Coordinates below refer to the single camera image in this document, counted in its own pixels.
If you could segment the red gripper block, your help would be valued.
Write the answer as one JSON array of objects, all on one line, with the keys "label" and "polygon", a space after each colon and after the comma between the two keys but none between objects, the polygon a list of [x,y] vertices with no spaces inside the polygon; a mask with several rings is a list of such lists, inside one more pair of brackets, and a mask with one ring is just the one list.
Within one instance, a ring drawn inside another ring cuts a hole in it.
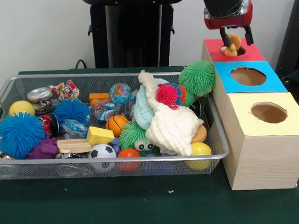
[{"label": "red gripper block", "polygon": [[224,46],[228,48],[231,46],[231,42],[224,27],[243,27],[245,29],[245,39],[247,44],[252,45],[254,43],[252,30],[250,28],[250,24],[252,23],[252,16],[253,5],[251,0],[243,1],[241,8],[228,17],[216,18],[209,14],[209,11],[206,8],[204,10],[204,20],[206,27],[209,30],[219,29]]}]

